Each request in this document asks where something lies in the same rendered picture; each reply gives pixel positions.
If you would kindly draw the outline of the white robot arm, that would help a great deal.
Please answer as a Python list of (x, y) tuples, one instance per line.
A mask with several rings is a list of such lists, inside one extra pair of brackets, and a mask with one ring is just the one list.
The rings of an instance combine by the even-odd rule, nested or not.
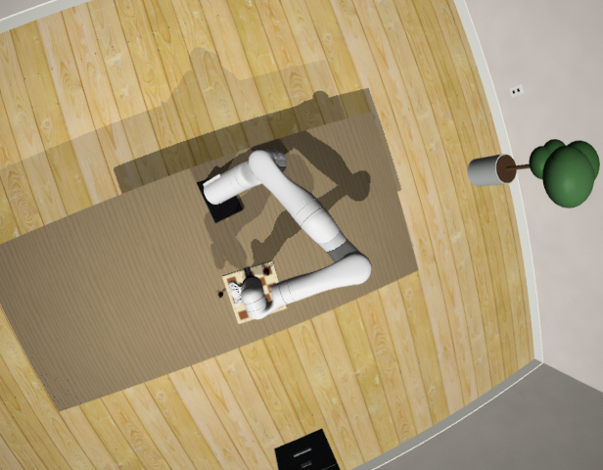
[[(248, 278), (243, 285), (230, 281), (234, 304), (240, 306), (243, 301), (253, 319), (262, 319), (281, 306), (323, 291), (362, 284), (372, 271), (369, 258), (345, 237), (323, 205), (283, 173), (286, 166), (287, 159), (282, 151), (259, 149), (253, 151), (248, 160), (203, 184), (207, 200), (218, 205), (262, 183), (334, 262), (322, 269), (273, 284), (272, 302), (268, 302), (257, 278)], [(259, 286), (251, 286), (258, 283)]]

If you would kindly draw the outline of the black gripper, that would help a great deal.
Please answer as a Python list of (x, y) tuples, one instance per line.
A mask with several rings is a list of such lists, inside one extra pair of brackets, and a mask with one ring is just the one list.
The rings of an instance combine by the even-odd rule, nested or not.
[[(247, 280), (248, 278), (251, 278), (251, 277), (257, 278), (258, 280), (260, 280), (258, 277), (253, 276), (252, 273), (250, 273), (251, 272), (251, 268), (250, 267), (244, 268), (244, 271), (245, 271), (245, 274), (246, 274), (246, 278), (244, 279), (244, 281)], [(243, 283), (244, 283), (244, 281), (243, 281)], [(243, 283), (242, 283), (242, 285), (243, 285)]]

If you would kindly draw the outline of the brown and cream chessboard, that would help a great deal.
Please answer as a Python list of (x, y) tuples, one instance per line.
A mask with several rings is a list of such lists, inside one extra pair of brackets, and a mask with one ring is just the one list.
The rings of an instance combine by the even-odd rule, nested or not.
[[(266, 274), (264, 274), (263, 270), (265, 268), (269, 269), (269, 276), (266, 276)], [(271, 298), (271, 292), (270, 292), (270, 287), (275, 284), (278, 283), (278, 278), (277, 278), (277, 274), (274, 268), (274, 264), (273, 261), (267, 262), (267, 263), (263, 263), (254, 267), (251, 267), (251, 271), (253, 273), (253, 276), (256, 276), (260, 279), (262, 286), (263, 286), (263, 290), (264, 290), (264, 294), (267, 297), (268, 301), (272, 301)], [(246, 278), (246, 274), (244, 270), (238, 271), (238, 272), (234, 272), (225, 276), (222, 276), (231, 305), (233, 307), (233, 310), (235, 312), (238, 324), (243, 323), (243, 322), (247, 322), (250, 320), (253, 320), (252, 318), (250, 318), (246, 307), (244, 305), (244, 303), (242, 302), (241, 305), (235, 305), (230, 289), (229, 289), (229, 281), (235, 281), (237, 282), (239, 285), (242, 285), (244, 279)], [(277, 309), (275, 309), (273, 312), (282, 310), (287, 308), (286, 305), (283, 305)], [(271, 313), (273, 313), (271, 312)]]

